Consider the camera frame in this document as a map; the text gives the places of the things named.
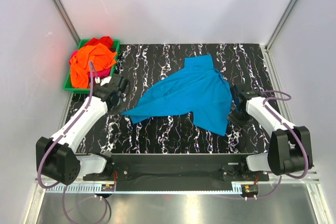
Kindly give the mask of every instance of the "white wall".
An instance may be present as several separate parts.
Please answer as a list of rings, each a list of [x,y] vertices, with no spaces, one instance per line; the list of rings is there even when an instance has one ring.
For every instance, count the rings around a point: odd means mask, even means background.
[[[289,0],[62,0],[82,38],[265,44]]]
[[[23,223],[35,144],[57,130],[75,43],[51,0],[0,0],[0,222]]]
[[[271,56],[297,125],[311,132],[313,161],[336,220],[336,0],[299,0]]]

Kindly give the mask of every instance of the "blue cloth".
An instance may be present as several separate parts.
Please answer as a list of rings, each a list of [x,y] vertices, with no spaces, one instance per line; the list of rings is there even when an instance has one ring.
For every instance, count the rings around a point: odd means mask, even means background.
[[[133,123],[153,116],[194,114],[194,125],[225,135],[232,96],[211,55],[186,58],[184,68],[151,87],[123,115]]]

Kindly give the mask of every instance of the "marble pattern surface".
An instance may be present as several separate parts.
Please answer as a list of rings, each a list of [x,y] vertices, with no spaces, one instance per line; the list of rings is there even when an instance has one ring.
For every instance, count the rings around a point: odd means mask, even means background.
[[[250,120],[243,129],[229,124],[225,136],[193,125],[192,113],[151,118],[132,124],[121,111],[136,106],[155,83],[179,71],[186,57],[212,55],[215,68],[230,83],[244,82],[252,89],[271,90],[258,44],[121,45],[116,73],[128,78],[130,95],[103,116],[81,142],[79,153],[260,153],[269,138],[261,125]],[[73,96],[69,120],[86,95]]]

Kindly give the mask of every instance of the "green plastic bin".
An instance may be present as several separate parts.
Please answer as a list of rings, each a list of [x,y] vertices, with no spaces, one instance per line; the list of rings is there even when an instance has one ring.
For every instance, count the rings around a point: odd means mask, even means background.
[[[88,42],[88,41],[89,41],[89,39],[82,39],[79,42],[79,45],[78,45],[77,49],[79,50],[80,48],[82,48],[85,45],[85,43]],[[113,47],[112,48],[114,48],[116,50],[117,55],[115,57],[115,60],[117,60],[118,55],[119,55],[119,50],[120,50],[120,40],[113,39]],[[116,68],[116,64],[114,64],[112,66],[110,76],[113,75],[115,68]],[[70,71],[69,71],[67,79],[64,83],[64,90],[73,92],[74,94],[88,94],[88,93],[90,93],[90,89],[76,89],[76,88],[72,87],[71,78],[70,78]]]

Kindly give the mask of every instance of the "pink cloth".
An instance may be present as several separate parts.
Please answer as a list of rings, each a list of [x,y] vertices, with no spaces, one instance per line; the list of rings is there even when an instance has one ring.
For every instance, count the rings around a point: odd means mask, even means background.
[[[75,50],[75,51],[71,54],[71,56],[70,56],[70,60],[71,60],[71,58],[72,58],[77,52],[78,52],[78,50]],[[101,71],[97,71],[97,75],[98,75],[98,77],[99,77],[100,79],[103,79],[103,78],[105,78],[105,77],[110,76],[110,72],[111,72],[111,68],[103,69],[103,70],[101,70]]]

